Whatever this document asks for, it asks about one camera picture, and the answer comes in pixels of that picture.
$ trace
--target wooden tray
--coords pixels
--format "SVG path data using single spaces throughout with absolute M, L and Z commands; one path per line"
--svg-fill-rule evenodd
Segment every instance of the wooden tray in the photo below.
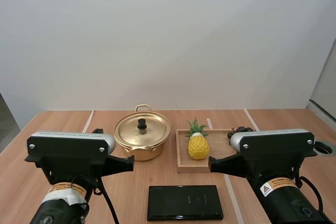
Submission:
M 209 133 L 205 138 L 208 141 L 210 152 L 201 160 L 194 160 L 189 156 L 189 138 L 185 136 L 189 130 L 176 130 L 176 150 L 177 150 L 177 172 L 178 173 L 209 173 L 208 160 L 214 158 L 224 158 L 236 154 L 230 146 L 227 133 L 232 130 L 210 130 L 205 129 L 204 133 Z

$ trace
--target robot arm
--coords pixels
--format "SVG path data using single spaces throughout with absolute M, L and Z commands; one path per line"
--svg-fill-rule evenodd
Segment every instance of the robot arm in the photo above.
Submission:
M 94 132 L 103 133 L 102 129 Z M 37 132 L 27 140 L 25 160 L 41 168 L 52 185 L 30 224 L 84 223 L 92 192 L 104 195 L 118 223 L 101 177 L 133 171 L 134 156 L 110 156 L 114 138 L 95 133 Z
M 246 178 L 271 223 L 332 223 L 299 189 L 304 158 L 317 155 L 312 133 L 302 129 L 240 132 L 232 136 L 230 145 L 237 154 L 210 157 L 210 171 Z

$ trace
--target warning label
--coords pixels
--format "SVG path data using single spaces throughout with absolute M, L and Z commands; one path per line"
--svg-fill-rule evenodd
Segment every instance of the warning label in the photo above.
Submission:
M 267 192 L 269 188 L 267 186 L 264 186 L 264 193 Z
M 260 190 L 262 194 L 266 197 L 269 195 L 272 191 L 284 187 L 284 186 L 293 186 L 296 187 L 295 183 L 291 181 L 289 178 L 274 178 L 271 179 L 269 182 L 264 183 Z
M 69 189 L 71 186 L 71 183 L 70 182 L 62 182 L 62 183 L 57 183 L 57 184 L 54 184 L 48 193 L 52 192 L 52 191 L 59 191 L 59 190 L 64 190 L 64 189 Z M 76 192 L 78 192 L 83 198 L 85 198 L 85 195 L 86 195 L 86 190 L 79 186 L 79 185 L 76 185 L 76 184 L 72 184 L 72 189 L 75 190 Z

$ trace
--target smartphone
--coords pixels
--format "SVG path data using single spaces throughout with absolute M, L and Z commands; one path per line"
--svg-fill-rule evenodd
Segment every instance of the smartphone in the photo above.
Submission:
M 222 220 L 217 187 L 150 186 L 147 220 Z

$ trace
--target grapes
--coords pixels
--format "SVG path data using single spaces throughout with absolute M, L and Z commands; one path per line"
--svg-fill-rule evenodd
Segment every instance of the grapes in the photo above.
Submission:
M 245 127 L 244 126 L 238 127 L 237 132 L 245 132 Z
M 227 138 L 230 139 L 230 140 L 231 140 L 231 137 L 237 132 L 251 132 L 251 131 L 254 131 L 252 128 L 250 128 L 250 127 L 245 128 L 244 126 L 240 126 L 236 130 L 234 128 L 231 128 L 231 129 L 232 129 L 232 131 L 227 133 Z
M 228 139 L 231 139 L 232 136 L 233 136 L 233 133 L 232 133 L 232 132 L 227 133 L 227 138 L 228 138 Z

